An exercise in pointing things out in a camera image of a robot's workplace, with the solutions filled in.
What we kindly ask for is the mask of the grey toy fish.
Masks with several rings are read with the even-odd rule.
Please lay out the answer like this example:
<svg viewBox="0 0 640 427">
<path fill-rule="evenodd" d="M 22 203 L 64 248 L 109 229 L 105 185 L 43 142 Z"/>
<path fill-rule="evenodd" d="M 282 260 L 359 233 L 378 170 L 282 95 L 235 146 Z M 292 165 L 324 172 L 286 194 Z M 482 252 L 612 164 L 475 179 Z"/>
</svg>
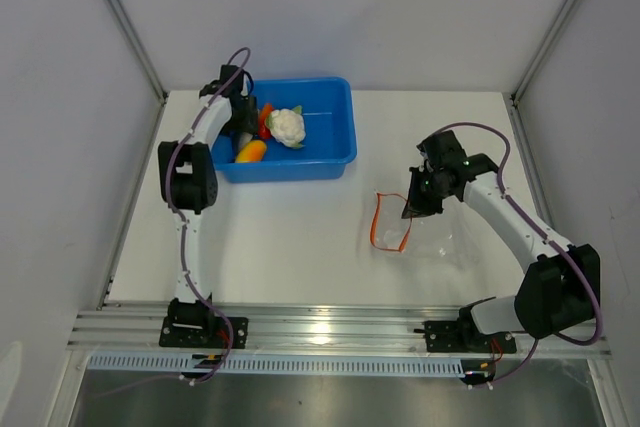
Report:
<svg viewBox="0 0 640 427">
<path fill-rule="evenodd" d="M 254 135 L 248 132 L 241 132 L 237 136 L 238 144 L 243 147 L 254 139 Z"/>
</svg>

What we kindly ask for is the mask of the red orange mango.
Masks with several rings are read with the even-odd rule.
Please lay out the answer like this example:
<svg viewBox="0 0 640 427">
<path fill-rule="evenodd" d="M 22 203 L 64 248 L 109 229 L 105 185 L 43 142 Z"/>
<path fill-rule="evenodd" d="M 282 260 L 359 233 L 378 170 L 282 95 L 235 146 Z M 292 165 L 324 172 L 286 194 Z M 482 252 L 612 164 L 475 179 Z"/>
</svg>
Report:
<svg viewBox="0 0 640 427">
<path fill-rule="evenodd" d="M 259 112 L 258 116 L 258 137 L 262 140 L 268 140 L 271 138 L 271 132 L 266 125 L 269 115 L 273 111 L 273 106 L 270 103 L 266 103 Z"/>
</svg>

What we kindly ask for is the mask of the clear orange-zip plastic bag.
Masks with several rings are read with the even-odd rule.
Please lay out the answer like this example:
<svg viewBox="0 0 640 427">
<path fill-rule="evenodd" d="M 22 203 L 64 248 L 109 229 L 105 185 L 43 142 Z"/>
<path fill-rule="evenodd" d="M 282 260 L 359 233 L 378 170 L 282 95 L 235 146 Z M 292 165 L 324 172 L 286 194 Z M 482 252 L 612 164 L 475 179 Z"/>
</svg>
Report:
<svg viewBox="0 0 640 427">
<path fill-rule="evenodd" d="M 375 251 L 403 266 L 462 271 L 480 264 L 481 249 L 460 206 L 446 202 L 441 214 L 403 218 L 405 196 L 376 192 L 375 198 L 369 229 Z"/>
</svg>

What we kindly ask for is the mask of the white cauliflower with leaves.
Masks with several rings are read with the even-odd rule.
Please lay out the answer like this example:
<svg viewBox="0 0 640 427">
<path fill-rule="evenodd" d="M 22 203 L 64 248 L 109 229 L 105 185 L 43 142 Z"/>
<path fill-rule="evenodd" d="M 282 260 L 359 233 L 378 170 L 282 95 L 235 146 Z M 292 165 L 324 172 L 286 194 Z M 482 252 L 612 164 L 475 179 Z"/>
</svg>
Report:
<svg viewBox="0 0 640 427">
<path fill-rule="evenodd" d="M 272 137 L 291 149 L 303 147 L 306 138 L 303 109 L 298 105 L 292 109 L 276 109 L 271 112 L 266 122 Z"/>
</svg>

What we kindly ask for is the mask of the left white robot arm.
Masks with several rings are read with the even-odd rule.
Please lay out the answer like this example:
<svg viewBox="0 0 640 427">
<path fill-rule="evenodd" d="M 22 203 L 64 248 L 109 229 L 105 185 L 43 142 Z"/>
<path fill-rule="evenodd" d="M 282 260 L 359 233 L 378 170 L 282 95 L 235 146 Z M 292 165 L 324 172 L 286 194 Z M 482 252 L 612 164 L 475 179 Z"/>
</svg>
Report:
<svg viewBox="0 0 640 427">
<path fill-rule="evenodd" d="M 199 111 L 184 137 L 158 145 L 161 197 L 178 238 L 176 287 L 163 320 L 162 347 L 229 349 L 240 345 L 234 334 L 247 327 L 245 319 L 229 319 L 213 305 L 205 262 L 212 258 L 206 237 L 218 197 L 212 147 L 221 135 L 257 131 L 252 88 L 244 68 L 222 65 L 219 77 L 199 91 Z"/>
</svg>

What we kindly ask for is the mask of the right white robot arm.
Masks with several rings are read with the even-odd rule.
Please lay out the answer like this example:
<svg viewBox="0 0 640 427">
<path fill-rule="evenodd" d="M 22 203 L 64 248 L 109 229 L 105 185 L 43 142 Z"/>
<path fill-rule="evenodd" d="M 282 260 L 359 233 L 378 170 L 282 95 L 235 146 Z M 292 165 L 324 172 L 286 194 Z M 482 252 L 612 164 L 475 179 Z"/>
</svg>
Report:
<svg viewBox="0 0 640 427">
<path fill-rule="evenodd" d="M 451 126 L 417 148 L 423 163 L 410 170 L 403 218 L 439 215 L 446 199 L 457 198 L 492 228 L 524 272 L 514 295 L 460 309 L 458 342 L 475 351 L 507 332 L 535 340 L 556 336 L 581 346 L 597 342 L 604 321 L 596 250 L 572 243 L 515 200 L 504 182 L 506 157 L 494 162 L 484 153 L 467 154 Z"/>
</svg>

